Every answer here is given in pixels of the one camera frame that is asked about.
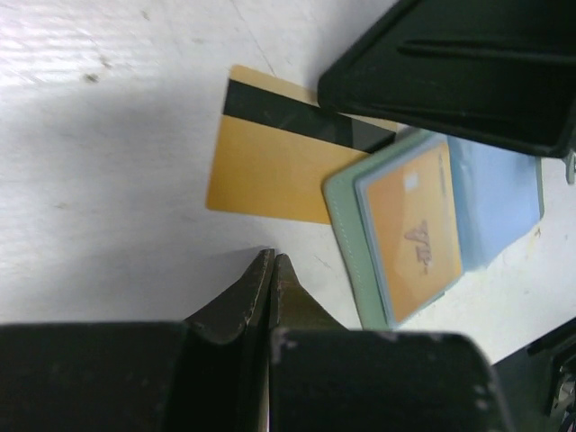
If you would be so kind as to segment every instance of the gold card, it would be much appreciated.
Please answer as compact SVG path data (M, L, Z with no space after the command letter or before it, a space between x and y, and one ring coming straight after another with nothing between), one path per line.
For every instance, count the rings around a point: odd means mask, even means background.
M309 90L235 66L206 206L330 223L321 186L394 140L396 123L325 112Z

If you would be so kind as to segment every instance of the white surface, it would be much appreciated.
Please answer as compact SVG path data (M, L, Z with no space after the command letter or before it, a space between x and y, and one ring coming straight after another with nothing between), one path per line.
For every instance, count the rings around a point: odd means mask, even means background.
M390 3L4 0L0 321L181 319L272 246L358 327L330 227L210 212L204 198L230 65L313 86ZM496 361L573 317L576 189L561 162L544 175L539 237L406 329L467 333Z

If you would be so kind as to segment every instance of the black magnetic stripe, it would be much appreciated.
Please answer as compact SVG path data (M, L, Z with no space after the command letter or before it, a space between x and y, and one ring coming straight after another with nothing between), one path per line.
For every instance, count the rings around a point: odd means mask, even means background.
M230 80L224 115L374 153L394 141L394 132L365 121Z

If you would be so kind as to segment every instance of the green card holder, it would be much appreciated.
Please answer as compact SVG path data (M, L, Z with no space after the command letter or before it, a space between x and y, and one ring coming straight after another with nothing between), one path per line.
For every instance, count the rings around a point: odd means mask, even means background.
M332 226L355 296L364 329L388 329L383 299L366 240L362 214L356 198L355 180L361 174L409 152L434 135L428 130L404 130L395 144L333 175L323 185Z

